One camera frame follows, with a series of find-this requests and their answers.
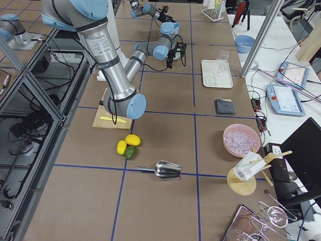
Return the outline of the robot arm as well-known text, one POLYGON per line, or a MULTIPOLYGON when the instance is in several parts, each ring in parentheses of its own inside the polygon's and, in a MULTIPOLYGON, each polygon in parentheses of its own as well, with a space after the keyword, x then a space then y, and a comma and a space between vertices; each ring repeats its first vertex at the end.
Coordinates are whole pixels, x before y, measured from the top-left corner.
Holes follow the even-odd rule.
POLYGON ((108 1, 42 1, 43 23, 52 28, 77 32, 84 37, 89 52, 97 67, 106 78, 109 88, 103 99, 103 106, 112 115, 129 119, 140 118, 146 108, 146 98, 132 85, 132 80, 148 56, 166 60, 171 68, 177 52, 185 54, 186 45, 178 42, 180 25, 166 14, 167 9, 156 9, 149 3, 140 6, 130 1, 131 15, 143 15, 160 20, 160 37, 157 41, 142 42, 135 46, 133 55, 126 65, 108 32, 108 1))
POLYGON ((176 22, 172 16, 168 15, 169 6, 162 6, 160 9, 157 9, 150 3, 146 3, 143 6, 139 3, 139 1, 131 0, 129 1, 129 3, 131 6, 130 13, 133 19, 141 16, 149 15, 155 20, 160 21, 161 23, 176 22))

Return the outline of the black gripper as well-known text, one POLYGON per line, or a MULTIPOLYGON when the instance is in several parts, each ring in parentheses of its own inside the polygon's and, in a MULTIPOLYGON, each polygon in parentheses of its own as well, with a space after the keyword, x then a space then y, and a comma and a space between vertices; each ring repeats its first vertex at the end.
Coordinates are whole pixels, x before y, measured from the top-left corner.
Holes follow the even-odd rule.
POLYGON ((172 22, 176 23, 172 16, 168 15, 169 6, 162 6, 161 9, 158 9, 159 17, 158 20, 162 23, 172 22))
POLYGON ((173 66, 173 59, 179 59, 185 57, 186 54, 186 47, 185 43, 176 42, 176 45, 169 50, 168 59, 167 59, 167 68, 171 68, 173 66))

